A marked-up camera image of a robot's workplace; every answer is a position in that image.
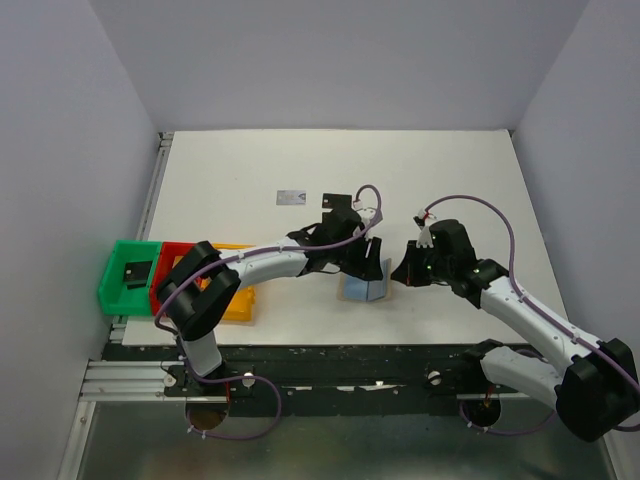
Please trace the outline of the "beige card holder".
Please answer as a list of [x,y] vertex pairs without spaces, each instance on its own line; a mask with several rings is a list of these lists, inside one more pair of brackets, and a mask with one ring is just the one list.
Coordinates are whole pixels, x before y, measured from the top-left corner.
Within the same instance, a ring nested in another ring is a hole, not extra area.
[[387,258],[380,263],[383,278],[365,281],[346,274],[341,275],[337,298],[341,301],[357,303],[375,303],[391,297],[392,260]]

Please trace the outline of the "light blue VIP card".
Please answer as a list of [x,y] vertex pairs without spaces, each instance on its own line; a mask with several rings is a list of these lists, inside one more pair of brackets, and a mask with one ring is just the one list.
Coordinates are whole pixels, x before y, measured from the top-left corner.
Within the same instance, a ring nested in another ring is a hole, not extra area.
[[294,206],[306,204],[305,190],[278,190],[276,193],[277,206]]

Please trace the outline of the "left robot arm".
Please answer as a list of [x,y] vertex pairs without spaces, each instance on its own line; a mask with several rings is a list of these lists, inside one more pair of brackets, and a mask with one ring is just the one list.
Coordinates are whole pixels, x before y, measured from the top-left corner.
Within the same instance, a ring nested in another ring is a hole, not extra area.
[[380,210],[340,207],[271,245],[221,251],[202,241],[191,247],[155,289],[157,315],[172,322],[166,330],[190,367],[188,384],[201,395],[220,387],[223,358],[215,328],[239,290],[328,266],[364,281],[381,280],[381,239],[368,236],[381,220]]

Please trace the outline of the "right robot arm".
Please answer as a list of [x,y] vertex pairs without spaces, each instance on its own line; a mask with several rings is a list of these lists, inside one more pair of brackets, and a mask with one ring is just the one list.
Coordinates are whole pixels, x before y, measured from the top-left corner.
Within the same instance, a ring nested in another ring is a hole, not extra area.
[[639,411],[639,384],[630,348],[603,341],[524,292],[512,271],[479,259],[457,220],[414,219],[420,234],[407,244],[392,280],[411,287],[442,283],[475,308],[501,320],[540,354],[528,357],[496,341],[478,345],[460,379],[480,392],[501,385],[552,408],[578,438],[593,442]]

